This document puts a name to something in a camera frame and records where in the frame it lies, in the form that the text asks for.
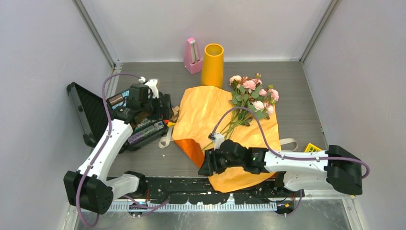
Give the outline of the cream ribbon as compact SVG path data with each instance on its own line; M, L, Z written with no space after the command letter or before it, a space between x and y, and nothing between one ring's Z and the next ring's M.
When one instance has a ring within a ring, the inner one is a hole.
M173 132L173 126L168 128L168 131L166 133L165 136L163 136L159 142L158 142L158 146L161 149L166 148L173 140L172 138L172 132ZM291 151L296 151L299 147L298 142L294 139L294 138L284 138L284 139L280 139L280 144L281 145L286 145L286 144L294 144L294 148Z

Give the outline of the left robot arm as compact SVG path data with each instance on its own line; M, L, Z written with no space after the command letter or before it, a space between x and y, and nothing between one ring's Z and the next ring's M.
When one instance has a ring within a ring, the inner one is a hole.
M138 150L167 133L172 115L171 97L160 92L157 80L133 84L103 99L73 82L67 86L83 129L83 139L92 153L76 171L68 171L64 186L68 202L87 211L104 214L112 202L131 194L142 198L148 192L146 177L126 171L109 179L117 155Z

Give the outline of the orange yellow wrapping paper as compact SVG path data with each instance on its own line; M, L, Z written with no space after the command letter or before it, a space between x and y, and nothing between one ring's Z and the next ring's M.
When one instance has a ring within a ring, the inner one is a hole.
M175 143L184 151L191 161L200 168L203 164L205 146L213 147L208 135L209 125L215 115L209 112L217 105L221 97L225 97L227 91L214 86L199 86L186 89L180 102L180 114L172 137ZM275 174L261 173L251 174L242 167L227 168L221 174L210 176L209 182L219 192L232 192L235 190L257 185Z

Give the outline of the pink flower bouquet orange wrap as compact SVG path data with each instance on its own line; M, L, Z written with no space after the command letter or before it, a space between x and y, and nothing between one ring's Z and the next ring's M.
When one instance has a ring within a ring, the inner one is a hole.
M208 131L218 133L245 147L265 147L280 150L275 105L279 93L272 85L263 85L261 74L254 77L234 75L229 79L231 92L221 97L209 112L215 115Z

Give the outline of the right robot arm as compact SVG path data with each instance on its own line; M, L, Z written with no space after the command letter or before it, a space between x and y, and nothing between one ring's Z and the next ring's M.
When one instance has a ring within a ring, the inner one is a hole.
M277 173L273 190L282 197L303 189L334 189L354 196L362 194L362 161L337 145L317 152L273 153L266 148L246 148L225 140L218 148L205 151L198 174L213 176L235 167L250 174Z

